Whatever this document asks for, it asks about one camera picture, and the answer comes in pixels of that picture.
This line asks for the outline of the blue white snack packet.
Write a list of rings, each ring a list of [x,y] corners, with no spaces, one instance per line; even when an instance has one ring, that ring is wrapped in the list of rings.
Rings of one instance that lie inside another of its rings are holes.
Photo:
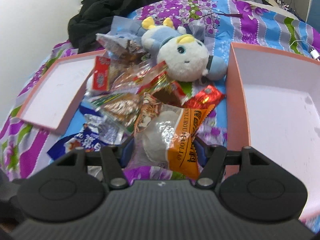
[[[80,103],[64,135],[48,150],[56,160],[69,151],[83,148],[87,152],[99,151],[104,146],[119,145],[124,130],[95,111],[86,101]]]

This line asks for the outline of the orange clear bun snack packet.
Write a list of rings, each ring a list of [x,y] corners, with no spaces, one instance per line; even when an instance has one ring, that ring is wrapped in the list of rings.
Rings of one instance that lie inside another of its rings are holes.
[[[180,108],[145,93],[135,123],[130,165],[159,166],[197,179],[200,171],[193,141],[214,108],[215,105],[207,109]]]

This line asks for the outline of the clear green-edged snack packet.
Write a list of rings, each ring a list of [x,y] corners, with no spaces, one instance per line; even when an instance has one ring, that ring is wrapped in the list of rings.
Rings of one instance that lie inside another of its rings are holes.
[[[95,96],[87,101],[96,112],[114,121],[127,134],[132,134],[140,114],[143,97],[139,94],[116,93]]]

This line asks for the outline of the shiny red snack packet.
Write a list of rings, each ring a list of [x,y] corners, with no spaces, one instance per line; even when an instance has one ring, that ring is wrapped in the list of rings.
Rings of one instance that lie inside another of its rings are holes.
[[[219,91],[215,86],[208,85],[206,88],[191,97],[184,104],[184,108],[208,109],[210,106],[215,108],[223,99],[225,94]]]

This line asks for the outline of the pink cardboard box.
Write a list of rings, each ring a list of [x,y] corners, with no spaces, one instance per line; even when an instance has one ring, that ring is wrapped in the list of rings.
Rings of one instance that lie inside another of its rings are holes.
[[[300,179],[319,215],[319,62],[259,45],[230,46],[226,77],[227,147],[252,146]]]

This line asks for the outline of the red white snack packet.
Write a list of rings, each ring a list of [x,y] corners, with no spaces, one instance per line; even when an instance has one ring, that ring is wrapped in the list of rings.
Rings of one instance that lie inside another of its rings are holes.
[[[111,60],[103,56],[95,58],[95,65],[93,68],[92,88],[97,91],[106,92],[109,90],[109,68]]]

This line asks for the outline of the pink box lid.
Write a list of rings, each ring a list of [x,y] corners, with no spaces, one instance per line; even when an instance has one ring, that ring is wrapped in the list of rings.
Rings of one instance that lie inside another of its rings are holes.
[[[33,87],[17,117],[33,126],[64,134],[84,97],[95,58],[104,53],[99,50],[56,60]]]

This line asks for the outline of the blue white plush toy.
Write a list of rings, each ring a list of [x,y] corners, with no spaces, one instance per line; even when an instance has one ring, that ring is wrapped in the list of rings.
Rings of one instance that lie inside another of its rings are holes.
[[[167,64],[167,74],[180,82],[193,82],[205,77],[221,80],[227,74],[227,64],[210,55],[203,42],[188,34],[185,27],[174,27],[171,18],[156,25],[152,17],[142,21],[145,30],[141,41],[143,48],[155,56],[157,63]]]

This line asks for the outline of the clear brown snack packet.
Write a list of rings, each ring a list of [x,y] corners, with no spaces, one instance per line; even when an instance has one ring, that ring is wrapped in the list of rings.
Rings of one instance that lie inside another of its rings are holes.
[[[151,59],[150,54],[142,46],[141,37],[136,35],[96,34],[96,41],[105,48],[104,57],[120,63],[133,65]]]

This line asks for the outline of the black clothing pile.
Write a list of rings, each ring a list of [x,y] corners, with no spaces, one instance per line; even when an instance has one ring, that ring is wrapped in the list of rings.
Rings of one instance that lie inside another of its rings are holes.
[[[96,34],[106,34],[111,30],[114,16],[126,17],[145,5],[160,0],[83,0],[80,12],[68,23],[68,39],[78,53],[93,50]]]

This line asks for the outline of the purple floral bed quilt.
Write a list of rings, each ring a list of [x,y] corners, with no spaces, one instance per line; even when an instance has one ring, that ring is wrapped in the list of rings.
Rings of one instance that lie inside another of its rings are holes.
[[[176,27],[198,20],[205,27],[209,51],[224,60],[232,42],[258,44],[309,56],[319,48],[319,32],[307,23],[277,10],[242,0],[161,0],[143,4],[129,18],[153,17],[156,23],[172,19]],[[27,178],[49,164],[48,150],[58,138],[17,117],[31,89],[58,59],[76,55],[78,49],[65,41],[53,47],[50,57],[32,75],[16,98],[1,129],[1,168],[10,179]]]

